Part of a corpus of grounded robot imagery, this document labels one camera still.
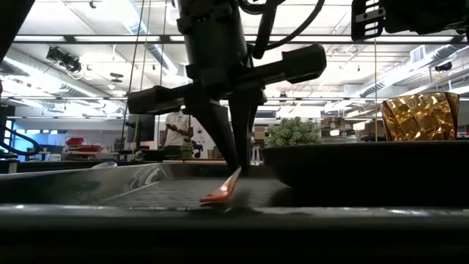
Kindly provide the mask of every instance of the person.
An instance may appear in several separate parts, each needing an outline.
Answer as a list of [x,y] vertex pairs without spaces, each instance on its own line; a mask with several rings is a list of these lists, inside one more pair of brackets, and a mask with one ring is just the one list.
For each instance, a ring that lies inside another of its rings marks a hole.
[[180,147],[185,137],[191,138],[191,116],[183,114],[182,110],[169,113],[166,116],[166,129],[163,136],[163,148]]

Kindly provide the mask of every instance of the green plant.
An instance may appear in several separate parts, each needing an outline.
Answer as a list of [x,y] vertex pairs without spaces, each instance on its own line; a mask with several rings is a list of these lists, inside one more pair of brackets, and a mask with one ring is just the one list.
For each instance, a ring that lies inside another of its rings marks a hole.
[[312,121],[301,121],[300,117],[283,119],[280,125],[267,129],[268,147],[321,144],[320,129]]
[[189,140],[184,139],[184,142],[181,145],[181,151],[188,151],[188,152],[190,151],[190,152],[192,152],[193,150],[194,150],[194,148],[193,148],[191,139],[189,139]]

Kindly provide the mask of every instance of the black container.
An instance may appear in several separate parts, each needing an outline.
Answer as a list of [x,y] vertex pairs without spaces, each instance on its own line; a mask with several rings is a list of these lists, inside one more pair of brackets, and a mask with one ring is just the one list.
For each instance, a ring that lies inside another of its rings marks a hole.
[[271,147],[262,154],[282,183],[331,206],[339,198],[351,205],[458,206],[469,204],[468,150],[469,142],[377,142]]

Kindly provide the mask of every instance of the gold vase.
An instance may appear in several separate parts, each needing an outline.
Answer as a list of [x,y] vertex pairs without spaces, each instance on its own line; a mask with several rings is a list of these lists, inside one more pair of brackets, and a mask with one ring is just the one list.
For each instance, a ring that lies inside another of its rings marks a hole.
[[384,101],[381,112],[388,141],[455,140],[459,95],[405,95]]

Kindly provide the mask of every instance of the mesh surface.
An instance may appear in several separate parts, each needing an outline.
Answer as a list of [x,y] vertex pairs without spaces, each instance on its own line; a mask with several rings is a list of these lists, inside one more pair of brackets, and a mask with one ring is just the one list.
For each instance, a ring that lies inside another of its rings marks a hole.
[[[162,180],[100,203],[117,207],[196,207],[199,200],[223,184],[223,178],[174,178]],[[275,203],[275,195],[286,186],[275,179],[239,179],[230,203],[239,206],[267,207]]]

